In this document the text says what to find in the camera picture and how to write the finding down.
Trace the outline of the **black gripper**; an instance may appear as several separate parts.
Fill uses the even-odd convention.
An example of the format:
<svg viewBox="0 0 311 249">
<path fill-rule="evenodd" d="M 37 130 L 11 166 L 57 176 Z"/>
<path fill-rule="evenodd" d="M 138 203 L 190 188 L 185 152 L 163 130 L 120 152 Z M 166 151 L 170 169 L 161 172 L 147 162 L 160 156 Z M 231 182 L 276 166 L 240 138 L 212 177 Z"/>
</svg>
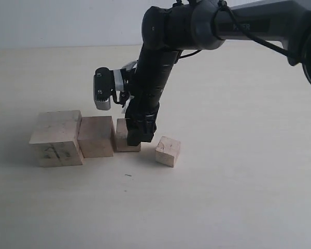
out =
<svg viewBox="0 0 311 249">
<path fill-rule="evenodd" d="M 130 100 L 125 111 L 128 129 L 127 145 L 138 146 L 141 142 L 151 142 L 156 132 L 156 119 L 160 108 L 162 88 L 142 90 L 130 88 Z"/>
</svg>

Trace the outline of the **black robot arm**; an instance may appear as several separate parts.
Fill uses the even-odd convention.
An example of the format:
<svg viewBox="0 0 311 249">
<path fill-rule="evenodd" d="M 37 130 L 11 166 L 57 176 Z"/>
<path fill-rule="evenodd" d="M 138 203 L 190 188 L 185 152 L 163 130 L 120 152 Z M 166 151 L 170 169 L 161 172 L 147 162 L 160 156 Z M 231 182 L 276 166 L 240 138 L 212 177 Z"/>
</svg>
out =
<svg viewBox="0 0 311 249">
<path fill-rule="evenodd" d="M 184 50 L 215 50 L 226 40 L 251 40 L 301 64 L 311 84 L 311 1 L 189 1 L 150 7 L 142 21 L 143 45 L 131 72 L 126 109 L 128 144 L 150 142 L 159 100 Z"/>
</svg>

